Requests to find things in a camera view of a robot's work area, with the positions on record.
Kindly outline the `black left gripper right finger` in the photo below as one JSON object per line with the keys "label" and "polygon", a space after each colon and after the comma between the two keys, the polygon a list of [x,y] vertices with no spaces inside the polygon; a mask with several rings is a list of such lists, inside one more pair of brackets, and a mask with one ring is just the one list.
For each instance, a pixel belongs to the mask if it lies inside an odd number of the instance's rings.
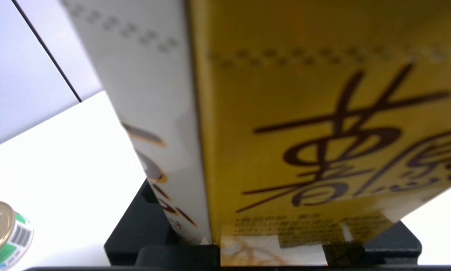
{"label": "black left gripper right finger", "polygon": [[399,221],[365,244],[324,245],[323,251],[329,266],[416,265],[423,246]]}

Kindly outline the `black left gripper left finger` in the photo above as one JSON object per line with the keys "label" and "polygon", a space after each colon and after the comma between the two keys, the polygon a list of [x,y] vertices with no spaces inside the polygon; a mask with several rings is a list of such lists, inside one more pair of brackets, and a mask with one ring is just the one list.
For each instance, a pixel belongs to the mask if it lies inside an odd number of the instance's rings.
{"label": "black left gripper left finger", "polygon": [[182,245],[144,181],[104,245],[112,266],[220,266],[215,245]]}

